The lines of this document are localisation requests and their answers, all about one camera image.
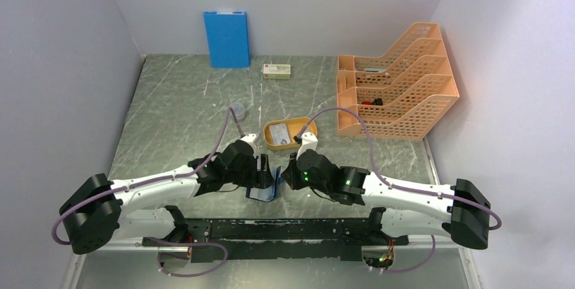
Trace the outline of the blue card holder wallet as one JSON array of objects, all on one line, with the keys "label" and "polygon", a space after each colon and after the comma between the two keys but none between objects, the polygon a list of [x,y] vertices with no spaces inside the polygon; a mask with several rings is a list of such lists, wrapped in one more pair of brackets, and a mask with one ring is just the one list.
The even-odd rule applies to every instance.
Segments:
[{"label": "blue card holder wallet", "polygon": [[279,196],[279,188],[281,183],[283,182],[281,179],[281,167],[276,167],[273,172],[273,183],[271,186],[265,189],[247,189],[245,192],[245,197],[248,199],[253,199],[256,201],[262,202],[271,202],[278,198]]}]

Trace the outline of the white VIP credit card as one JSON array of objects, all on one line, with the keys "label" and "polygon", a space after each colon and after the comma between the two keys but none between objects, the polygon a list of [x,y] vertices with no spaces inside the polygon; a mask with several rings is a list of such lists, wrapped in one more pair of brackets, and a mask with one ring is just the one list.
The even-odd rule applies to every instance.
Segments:
[{"label": "white VIP credit card", "polygon": [[291,143],[291,136],[286,123],[276,123],[269,126],[272,143],[275,146],[288,145]]}]

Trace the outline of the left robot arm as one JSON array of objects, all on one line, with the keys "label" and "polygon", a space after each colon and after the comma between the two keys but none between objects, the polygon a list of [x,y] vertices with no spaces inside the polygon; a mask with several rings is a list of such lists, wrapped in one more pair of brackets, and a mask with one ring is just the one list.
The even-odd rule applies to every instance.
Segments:
[{"label": "left robot arm", "polygon": [[226,184],[249,191],[273,187],[267,155],[237,140],[222,152],[156,175],[109,180],[95,174],[60,207],[52,236],[78,255],[112,239],[131,237],[157,237],[177,246],[185,241],[188,227],[179,209],[167,201],[215,193]]}]

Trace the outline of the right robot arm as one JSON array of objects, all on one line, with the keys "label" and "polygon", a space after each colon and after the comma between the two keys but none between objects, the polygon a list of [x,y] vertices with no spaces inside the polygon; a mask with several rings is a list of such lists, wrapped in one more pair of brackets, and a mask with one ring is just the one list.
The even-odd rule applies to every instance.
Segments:
[{"label": "right robot arm", "polygon": [[314,150],[290,156],[282,179],[292,190],[310,188],[340,204],[380,209],[366,226],[373,244],[405,235],[437,235],[465,248],[485,250],[491,204],[469,180],[430,185],[378,177],[365,168],[337,166]]}]

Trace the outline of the orange oval tray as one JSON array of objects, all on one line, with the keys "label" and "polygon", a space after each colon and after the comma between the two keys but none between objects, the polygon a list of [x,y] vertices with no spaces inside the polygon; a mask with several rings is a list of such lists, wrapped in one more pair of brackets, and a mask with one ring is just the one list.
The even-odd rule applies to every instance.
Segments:
[{"label": "orange oval tray", "polygon": [[[290,136],[292,139],[290,144],[275,146],[272,143],[271,135],[269,132],[269,126],[276,124],[276,123],[286,123],[287,124],[287,128],[289,130],[289,133],[290,133]],[[295,137],[295,135],[299,134],[299,131],[301,131],[301,129],[304,126],[307,126],[305,131],[310,131],[310,132],[314,133],[317,137],[318,129],[317,129],[316,123],[314,121],[311,121],[311,119],[309,117],[297,117],[297,118],[292,118],[292,119],[282,119],[282,120],[277,120],[277,121],[270,121],[264,126],[264,129],[263,129],[265,143],[266,143],[267,147],[273,151],[299,148],[300,145],[294,140],[294,137]]]}]

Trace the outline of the small clear plastic cup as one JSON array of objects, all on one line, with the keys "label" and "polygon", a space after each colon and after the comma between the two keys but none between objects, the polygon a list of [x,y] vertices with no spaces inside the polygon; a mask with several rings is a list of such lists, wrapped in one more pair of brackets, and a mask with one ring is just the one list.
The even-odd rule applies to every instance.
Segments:
[{"label": "small clear plastic cup", "polygon": [[241,102],[232,102],[230,107],[232,108],[238,122],[245,120],[246,108]]}]

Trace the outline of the red black item in rack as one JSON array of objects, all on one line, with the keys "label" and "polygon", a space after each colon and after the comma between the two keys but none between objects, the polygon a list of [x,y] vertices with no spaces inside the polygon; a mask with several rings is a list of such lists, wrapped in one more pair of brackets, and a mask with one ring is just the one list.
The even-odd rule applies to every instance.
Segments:
[{"label": "red black item in rack", "polygon": [[370,105],[370,106],[382,106],[384,104],[383,99],[381,98],[375,98],[371,101],[369,100],[364,100],[361,102],[361,105]]}]

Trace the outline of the small red white box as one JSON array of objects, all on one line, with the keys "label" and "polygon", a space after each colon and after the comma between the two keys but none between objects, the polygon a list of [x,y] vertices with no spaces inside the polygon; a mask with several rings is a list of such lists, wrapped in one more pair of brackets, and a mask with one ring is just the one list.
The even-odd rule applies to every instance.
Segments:
[{"label": "small red white box", "polygon": [[262,75],[265,79],[290,79],[292,76],[290,64],[263,64]]}]

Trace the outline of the orange mesh file rack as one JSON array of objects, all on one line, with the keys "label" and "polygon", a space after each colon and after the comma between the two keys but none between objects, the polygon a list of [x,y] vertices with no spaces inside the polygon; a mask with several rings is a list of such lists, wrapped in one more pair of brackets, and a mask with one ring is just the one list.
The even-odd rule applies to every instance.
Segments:
[{"label": "orange mesh file rack", "polygon": [[[382,106],[361,105],[383,99]],[[440,26],[412,24],[381,56],[339,55],[336,132],[422,140],[460,98]]]}]

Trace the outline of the blue folder box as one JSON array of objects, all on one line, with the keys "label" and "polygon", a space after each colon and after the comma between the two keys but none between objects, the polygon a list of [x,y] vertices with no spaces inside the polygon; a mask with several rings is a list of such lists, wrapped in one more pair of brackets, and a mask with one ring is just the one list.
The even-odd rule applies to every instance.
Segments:
[{"label": "blue folder box", "polygon": [[212,68],[248,68],[250,49],[247,13],[204,12],[203,21]]}]

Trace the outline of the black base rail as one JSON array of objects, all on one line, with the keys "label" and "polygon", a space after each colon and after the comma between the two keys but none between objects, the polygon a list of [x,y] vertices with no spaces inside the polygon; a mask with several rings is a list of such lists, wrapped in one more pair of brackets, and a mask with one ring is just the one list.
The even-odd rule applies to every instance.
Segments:
[{"label": "black base rail", "polygon": [[144,237],[145,247],[191,245],[191,262],[339,258],[362,261],[362,249],[389,243],[406,246],[407,236],[385,235],[369,218],[233,219],[188,218],[166,237]]}]

